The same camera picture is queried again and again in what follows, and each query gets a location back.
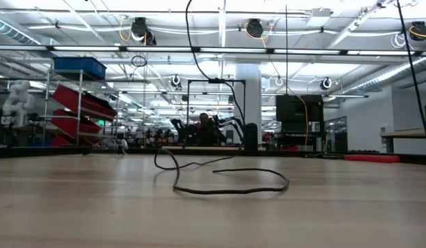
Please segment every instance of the blue bin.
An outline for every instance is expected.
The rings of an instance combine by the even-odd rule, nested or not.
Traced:
[[[58,74],[72,80],[79,80],[79,70],[83,70],[86,74],[83,79],[86,81],[104,80],[106,67],[95,58],[92,57],[55,57],[54,70],[58,70]],[[62,72],[61,70],[76,71],[76,73]]]

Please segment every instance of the white column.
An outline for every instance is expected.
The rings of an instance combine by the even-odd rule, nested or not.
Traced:
[[[234,77],[236,80],[246,80],[246,124],[255,123],[259,130],[259,143],[262,142],[262,82],[258,63],[236,64]],[[237,101],[244,111],[244,86],[235,83],[235,102]],[[242,119],[237,106],[234,103],[234,117]],[[234,133],[234,141],[239,137]]]

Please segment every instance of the red mat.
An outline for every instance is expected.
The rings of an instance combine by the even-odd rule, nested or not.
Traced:
[[[347,161],[367,161],[379,163],[399,163],[401,159],[393,155],[345,155]]]

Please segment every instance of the metal shelving unit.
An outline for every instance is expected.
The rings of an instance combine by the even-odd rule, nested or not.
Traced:
[[[57,74],[76,74],[79,76],[79,80],[78,80],[78,109],[77,109],[77,117],[75,116],[48,116],[47,115],[47,104],[49,102],[49,86],[50,86],[50,82],[52,80],[52,76],[53,75],[57,75]],[[113,137],[113,126],[115,123],[115,126],[117,126],[118,124],[118,115],[115,116],[114,120],[112,121],[112,129],[111,129],[111,135],[105,135],[105,128],[103,130],[103,134],[90,134],[90,133],[85,133],[85,132],[80,132],[80,121],[81,121],[81,111],[84,110],[85,112],[90,112],[90,113],[94,113],[95,115],[99,115],[99,116],[104,116],[106,118],[113,118],[112,116],[108,116],[106,114],[101,114],[99,112],[93,111],[93,110],[89,110],[87,108],[81,107],[81,101],[82,101],[82,95],[83,95],[83,82],[84,82],[84,77],[86,77],[87,81],[86,82],[92,82],[92,83],[100,83],[100,81],[98,79],[95,79],[94,81],[88,81],[88,79],[92,79],[92,75],[87,74],[86,72],[84,72],[83,70],[53,70],[52,66],[50,71],[47,73],[47,80],[46,80],[46,91],[45,91],[45,111],[44,111],[44,115],[41,116],[44,118],[43,120],[43,146],[45,145],[45,133],[46,133],[46,125],[47,125],[47,120],[52,119],[52,118],[72,118],[72,119],[76,119],[76,145],[79,144],[79,138],[81,137],[100,137],[100,138],[111,138]],[[105,89],[102,92],[113,92],[116,94],[116,108],[115,110],[118,111],[118,102],[119,102],[119,91],[110,88],[108,86],[105,85]]]

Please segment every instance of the black monitor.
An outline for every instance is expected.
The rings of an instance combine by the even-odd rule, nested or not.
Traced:
[[[320,121],[323,97],[321,95],[302,95],[300,97],[306,102],[308,121]],[[276,96],[275,105],[277,107],[277,121],[302,122],[306,119],[304,104],[296,96]]]

